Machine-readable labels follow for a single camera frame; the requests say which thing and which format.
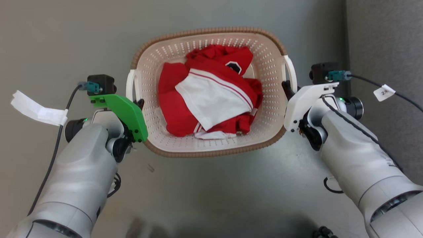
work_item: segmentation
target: basket handle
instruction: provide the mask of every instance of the basket handle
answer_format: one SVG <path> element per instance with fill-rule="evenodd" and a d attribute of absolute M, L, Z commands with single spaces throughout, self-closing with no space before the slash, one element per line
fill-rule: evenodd
<path fill-rule="evenodd" d="M 134 98 L 132 96 L 132 90 L 135 86 L 135 99 L 137 102 L 141 99 L 140 95 L 140 85 L 137 78 L 137 75 L 135 74 L 135 69 L 131 69 L 128 74 L 128 78 L 126 79 L 126 97 L 133 101 Z"/>
<path fill-rule="evenodd" d="M 283 56 L 284 63 L 282 64 L 283 81 L 286 81 L 285 66 L 288 69 L 289 82 L 291 83 L 291 90 L 296 93 L 298 89 L 297 75 L 295 74 L 294 64 L 288 55 Z"/>

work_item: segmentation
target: laundry basket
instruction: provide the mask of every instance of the laundry basket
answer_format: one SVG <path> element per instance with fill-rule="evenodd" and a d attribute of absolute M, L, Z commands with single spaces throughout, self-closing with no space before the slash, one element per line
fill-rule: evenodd
<path fill-rule="evenodd" d="M 187 53 L 211 44 L 250 48 L 254 58 L 244 76 L 261 81 L 263 102 L 247 135 L 220 140 L 201 140 L 193 135 L 175 137 L 166 131 L 164 118 L 158 113 L 157 86 L 163 64 L 184 62 Z M 270 32 L 249 27 L 197 29 L 160 36 L 144 44 L 132 60 L 126 96 L 130 100 L 145 100 L 143 115 L 148 140 L 144 144 L 156 154 L 166 157 L 230 155 L 269 146 L 285 133 L 283 119 L 288 101 L 281 83 L 287 79 L 295 92 L 294 66 L 282 43 Z"/>

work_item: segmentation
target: cable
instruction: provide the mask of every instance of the cable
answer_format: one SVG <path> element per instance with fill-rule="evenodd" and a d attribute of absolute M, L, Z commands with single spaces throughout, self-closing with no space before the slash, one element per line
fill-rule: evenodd
<path fill-rule="evenodd" d="M 68 104 L 66 105 L 66 109 L 69 110 L 69 108 L 71 107 L 71 103 L 72 100 L 74 99 L 74 96 L 76 94 L 76 92 L 78 91 L 78 89 L 81 87 L 81 85 L 78 85 L 74 91 L 71 94 L 71 97 L 69 98 Z M 32 211 L 34 211 L 35 205 L 37 205 L 38 199 L 40 198 L 41 192 L 43 191 L 44 186 L 46 185 L 47 179 L 49 178 L 50 172 L 52 170 L 54 161 L 56 160 L 56 155 L 57 155 L 57 150 L 59 149 L 59 143 L 60 143 L 60 137 L 62 135 L 62 130 L 63 130 L 63 126 L 60 125 L 59 126 L 59 132 L 57 134 L 57 139 L 56 139 L 56 145 L 54 147 L 54 151 L 53 151 L 53 156 L 52 156 L 52 160 L 50 161 L 50 165 L 49 168 L 47 169 L 46 175 L 44 176 L 43 182 L 40 185 L 40 188 L 38 189 L 37 195 L 35 196 L 34 202 L 32 203 L 31 209 L 28 212 L 28 216 L 31 215 Z"/>
<path fill-rule="evenodd" d="M 343 194 L 342 190 L 337 191 L 337 190 L 333 190 L 333 189 L 329 188 L 329 186 L 327 185 L 327 177 L 325 179 L 323 179 L 323 185 L 327 190 L 329 190 L 329 192 L 333 192 L 335 194 Z"/>
<path fill-rule="evenodd" d="M 117 176 L 117 178 L 116 177 L 114 178 L 114 180 L 115 180 L 115 188 L 113 189 L 113 191 L 111 191 L 107 195 L 107 198 L 113 196 L 113 194 L 115 194 L 121 188 L 121 183 L 122 183 L 121 176 L 118 173 L 116 173 L 116 176 Z"/>
<path fill-rule="evenodd" d="M 32 222 L 31 229 L 29 229 L 28 234 L 27 236 L 25 236 L 25 238 L 29 237 L 29 235 L 31 234 L 32 228 L 34 228 L 34 222 Z"/>
<path fill-rule="evenodd" d="M 361 131 L 364 135 L 366 135 L 367 137 L 369 137 L 374 143 L 376 143 L 377 145 L 379 145 L 380 149 L 385 152 L 390 158 L 391 160 L 394 162 L 394 164 L 396 165 L 396 167 L 398 167 L 399 170 L 401 170 L 401 172 L 403 171 L 402 167 L 399 166 L 399 164 L 397 163 L 397 161 L 394 159 L 394 157 L 391 155 L 391 153 L 389 153 L 385 148 L 382 147 L 382 145 L 379 143 L 379 141 L 377 141 L 372 135 L 370 135 L 369 133 L 367 133 L 365 130 L 363 130 L 361 127 L 357 126 L 355 123 L 353 123 L 352 121 L 350 121 L 348 118 L 346 118 L 344 115 L 342 115 L 341 113 L 338 112 L 338 110 L 334 109 L 325 99 L 324 97 L 322 97 L 323 102 L 326 104 L 326 106 L 328 106 L 330 108 L 330 110 L 332 110 L 333 112 L 336 113 L 336 115 L 338 115 L 339 117 L 341 117 L 342 119 L 344 119 L 344 121 L 348 122 L 349 124 L 351 124 L 355 129 Z"/>
<path fill-rule="evenodd" d="M 378 84 L 378 83 L 376 83 L 376 82 L 373 82 L 373 81 L 371 81 L 370 79 L 368 79 L 368 78 L 365 78 L 365 77 L 361 77 L 361 76 L 358 76 L 358 75 L 347 75 L 347 77 L 354 77 L 354 78 L 358 78 L 358 79 L 361 79 L 361 80 L 363 80 L 363 81 L 365 81 L 365 82 L 367 82 L 367 83 L 371 83 L 371 84 L 373 84 L 373 85 L 375 85 L 375 86 L 378 86 L 378 87 L 382 87 L 382 85 L 380 85 L 380 84 Z M 417 107 L 421 112 L 423 112 L 423 108 L 422 107 L 420 107 L 416 102 L 414 102 L 413 100 L 411 100 L 411 99 L 409 99 L 408 97 L 406 97 L 406 96 L 404 96 L 404 95 L 402 95 L 402 94 L 400 94 L 400 93 L 398 93 L 398 92 L 395 92 L 394 93 L 395 95 L 397 95 L 398 97 L 400 97 L 400 98 L 402 98 L 402 99 L 404 99 L 404 100 L 406 100 L 407 102 L 409 102 L 409 103 L 411 103 L 411 104 L 413 104 L 413 106 L 415 106 L 415 107 Z"/>

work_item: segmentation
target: blue connector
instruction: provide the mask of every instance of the blue connector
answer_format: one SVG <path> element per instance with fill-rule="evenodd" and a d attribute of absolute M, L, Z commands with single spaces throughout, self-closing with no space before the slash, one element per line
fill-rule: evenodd
<path fill-rule="evenodd" d="M 79 88 L 79 90 L 87 90 L 90 93 L 99 93 L 103 91 L 103 89 L 100 87 L 98 83 L 93 82 L 79 82 L 78 85 L 81 85 L 82 87 Z"/>
<path fill-rule="evenodd" d="M 348 76 L 350 74 L 351 74 L 350 71 L 345 71 L 345 70 L 330 71 L 325 77 L 325 79 L 329 82 L 350 80 L 351 77 Z"/>

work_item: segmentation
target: white tape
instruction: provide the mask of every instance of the white tape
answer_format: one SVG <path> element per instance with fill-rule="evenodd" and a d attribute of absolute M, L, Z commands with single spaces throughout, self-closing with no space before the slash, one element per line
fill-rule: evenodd
<path fill-rule="evenodd" d="M 395 90 L 393 90 L 388 85 L 384 84 L 381 88 L 376 89 L 373 94 L 379 100 L 379 102 L 389 98 L 390 96 L 395 94 Z"/>
<path fill-rule="evenodd" d="M 64 125 L 68 120 L 68 109 L 45 108 L 20 91 L 16 91 L 13 97 L 14 99 L 10 104 L 20 113 L 36 121 L 59 126 Z"/>

